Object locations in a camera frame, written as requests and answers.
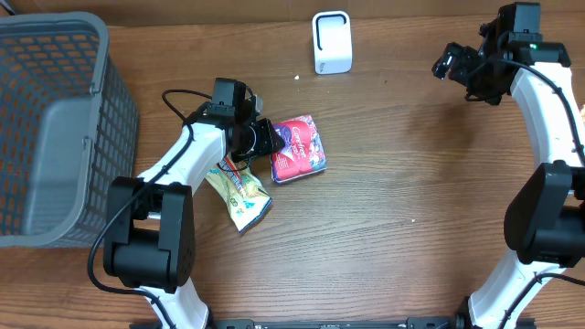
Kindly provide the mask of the red purple pantyliner pack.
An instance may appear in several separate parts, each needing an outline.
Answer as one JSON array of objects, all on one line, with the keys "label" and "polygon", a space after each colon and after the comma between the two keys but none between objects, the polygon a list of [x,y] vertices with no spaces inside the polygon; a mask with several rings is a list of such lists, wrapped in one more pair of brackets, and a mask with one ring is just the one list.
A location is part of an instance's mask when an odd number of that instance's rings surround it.
[{"label": "red purple pantyliner pack", "polygon": [[284,147],[271,155],[271,178],[283,184],[327,169],[321,135],[311,115],[303,115],[274,125]]}]

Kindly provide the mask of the yellow snack packet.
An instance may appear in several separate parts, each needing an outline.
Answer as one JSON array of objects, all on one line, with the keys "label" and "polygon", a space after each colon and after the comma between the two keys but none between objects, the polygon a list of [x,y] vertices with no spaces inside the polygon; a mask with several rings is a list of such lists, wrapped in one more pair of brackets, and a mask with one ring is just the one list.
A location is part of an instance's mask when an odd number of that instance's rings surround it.
[{"label": "yellow snack packet", "polygon": [[234,163],[227,155],[209,170],[206,180],[226,203],[240,233],[261,221],[271,207],[271,196],[244,161]]}]

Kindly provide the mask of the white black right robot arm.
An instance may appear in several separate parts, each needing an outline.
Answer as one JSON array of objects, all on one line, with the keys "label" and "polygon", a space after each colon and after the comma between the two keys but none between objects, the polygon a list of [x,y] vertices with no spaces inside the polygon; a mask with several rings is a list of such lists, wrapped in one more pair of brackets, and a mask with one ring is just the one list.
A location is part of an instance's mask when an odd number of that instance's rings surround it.
[{"label": "white black right robot arm", "polygon": [[479,28],[478,49],[448,44],[431,71],[466,88],[465,99],[497,105],[510,95],[521,110],[535,171],[505,212],[507,250],[484,285],[452,317],[409,318],[427,328],[533,328],[521,314],[551,280],[584,257],[584,124],[565,46],[546,42],[538,3],[514,2]]}]

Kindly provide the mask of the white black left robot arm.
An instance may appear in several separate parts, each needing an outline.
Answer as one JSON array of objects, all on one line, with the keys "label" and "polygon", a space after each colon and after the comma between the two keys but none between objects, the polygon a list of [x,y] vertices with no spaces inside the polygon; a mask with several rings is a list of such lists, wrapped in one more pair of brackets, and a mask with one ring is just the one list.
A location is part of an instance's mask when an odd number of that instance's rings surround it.
[{"label": "white black left robot arm", "polygon": [[284,146],[262,117],[261,98],[245,83],[215,80],[212,94],[182,119],[171,149],[137,177],[116,177],[107,193],[107,223],[94,246],[103,249],[105,272],[122,287],[102,291],[142,296],[158,316],[158,328],[212,328],[210,309],[191,280],[196,258],[193,195],[210,170],[238,174],[250,161]]}]

